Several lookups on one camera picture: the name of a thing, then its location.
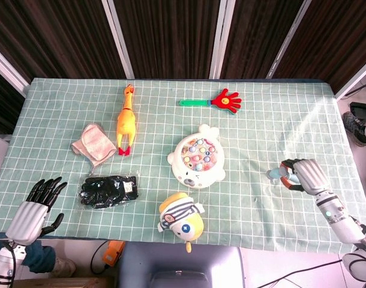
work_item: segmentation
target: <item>pink towel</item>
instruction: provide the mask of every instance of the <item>pink towel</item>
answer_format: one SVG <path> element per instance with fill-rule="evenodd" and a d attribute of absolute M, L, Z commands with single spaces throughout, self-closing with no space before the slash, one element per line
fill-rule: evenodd
<path fill-rule="evenodd" d="M 82 138 L 72 143 L 71 147 L 76 154 L 86 156 L 93 168 L 105 162 L 116 152 L 115 145 L 97 124 L 88 125 L 82 133 Z"/>

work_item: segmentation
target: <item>plastic bag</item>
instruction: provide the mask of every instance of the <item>plastic bag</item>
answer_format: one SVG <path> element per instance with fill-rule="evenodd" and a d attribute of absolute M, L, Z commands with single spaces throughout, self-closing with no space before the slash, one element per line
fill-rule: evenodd
<path fill-rule="evenodd" d="M 135 176 L 86 178 L 79 193 L 83 205 L 95 209 L 108 208 L 138 197 Z"/>

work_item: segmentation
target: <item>dark curtain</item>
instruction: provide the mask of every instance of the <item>dark curtain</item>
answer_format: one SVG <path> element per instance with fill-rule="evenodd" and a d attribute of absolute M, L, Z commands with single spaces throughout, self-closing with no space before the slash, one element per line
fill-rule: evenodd
<path fill-rule="evenodd" d="M 237 0 L 223 79 L 265 78 L 303 0 Z"/>
<path fill-rule="evenodd" d="M 0 134 L 13 133 L 24 100 L 0 75 Z"/>
<path fill-rule="evenodd" d="M 125 78 L 99 0 L 0 0 L 0 52 L 28 82 Z"/>
<path fill-rule="evenodd" d="M 366 64 L 366 0 L 313 0 L 274 78 L 315 78 L 339 91 Z"/>
<path fill-rule="evenodd" d="M 220 0 L 114 0 L 135 78 L 208 79 Z"/>

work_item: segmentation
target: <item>green checkered tablecloth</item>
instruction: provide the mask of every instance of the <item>green checkered tablecloth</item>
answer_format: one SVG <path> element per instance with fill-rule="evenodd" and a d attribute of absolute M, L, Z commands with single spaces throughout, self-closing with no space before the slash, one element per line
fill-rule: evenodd
<path fill-rule="evenodd" d="M 137 135 L 129 157 L 115 154 L 95 173 L 139 174 L 139 198 L 94 210 L 78 192 L 91 165 L 70 145 L 86 125 L 100 124 L 113 143 L 123 89 L 135 86 Z M 211 99 L 238 91 L 235 115 L 214 107 L 179 107 L 181 99 Z M 173 176 L 167 155 L 200 124 L 219 127 L 226 178 L 192 190 Z M 270 182 L 265 172 L 287 158 L 315 158 L 349 212 L 366 224 L 366 199 L 341 123 L 325 83 L 183 82 L 159 80 L 35 79 L 0 172 L 0 232 L 32 186 L 61 175 L 68 182 L 49 215 L 65 214 L 55 236 L 126 241 L 182 242 L 159 233 L 158 206 L 184 191 L 203 204 L 205 231 L 197 243 L 264 250 L 344 253 L 314 199 Z"/>

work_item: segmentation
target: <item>green handle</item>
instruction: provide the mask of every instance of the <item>green handle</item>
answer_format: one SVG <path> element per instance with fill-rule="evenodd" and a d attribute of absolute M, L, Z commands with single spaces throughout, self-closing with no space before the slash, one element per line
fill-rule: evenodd
<path fill-rule="evenodd" d="M 208 100 L 181 100 L 180 106 L 210 106 L 211 102 Z"/>

